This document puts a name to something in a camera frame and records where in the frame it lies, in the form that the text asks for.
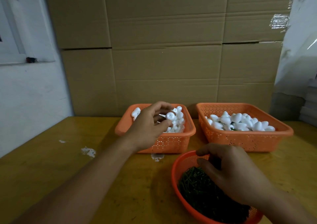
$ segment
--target pile of white bulbs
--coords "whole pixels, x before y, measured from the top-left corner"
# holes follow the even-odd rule
[[[208,123],[218,130],[238,130],[238,131],[275,131],[273,126],[269,126],[267,121],[258,121],[257,118],[251,118],[250,115],[244,113],[232,114],[224,111],[221,117],[211,114]]]
[[[182,112],[182,107],[177,106],[172,110],[173,112],[168,112],[166,115],[160,114],[161,116],[165,117],[167,120],[171,120],[173,127],[169,127],[165,133],[183,133],[185,129],[185,120],[184,120],[184,113]],[[140,114],[141,110],[139,107],[137,107],[133,112],[131,113],[131,116],[133,117],[133,121],[137,118],[137,116]]]

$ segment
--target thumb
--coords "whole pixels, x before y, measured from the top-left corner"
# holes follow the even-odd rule
[[[160,124],[154,126],[157,135],[159,136],[161,133],[165,132],[169,126],[172,125],[171,120],[164,120]]]
[[[217,184],[217,180],[221,175],[221,171],[217,170],[212,163],[204,158],[198,158],[197,163],[203,169],[203,171],[212,179],[213,182]]]

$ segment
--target shiny tape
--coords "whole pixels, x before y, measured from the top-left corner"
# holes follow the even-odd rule
[[[286,31],[288,26],[289,16],[285,14],[275,14],[271,20],[270,27],[272,29],[283,29]]]
[[[294,1],[294,0],[289,0],[288,9],[292,9],[293,1]]]

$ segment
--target stack of white boxes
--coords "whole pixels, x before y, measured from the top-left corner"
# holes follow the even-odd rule
[[[310,79],[306,94],[306,103],[301,108],[299,120],[317,127],[317,79]]]

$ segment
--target wooden table top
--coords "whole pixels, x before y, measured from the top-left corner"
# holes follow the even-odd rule
[[[100,152],[117,139],[119,118],[68,117],[0,159],[0,223],[9,223],[65,182],[91,158],[87,146]],[[207,143],[198,120],[188,151]],[[294,136],[272,153],[251,153],[252,160],[279,188],[293,194],[317,216],[317,128],[286,122]],[[106,195],[91,223],[196,223],[171,185],[178,154],[155,162],[150,154],[132,156]],[[261,223],[270,223],[265,217]]]

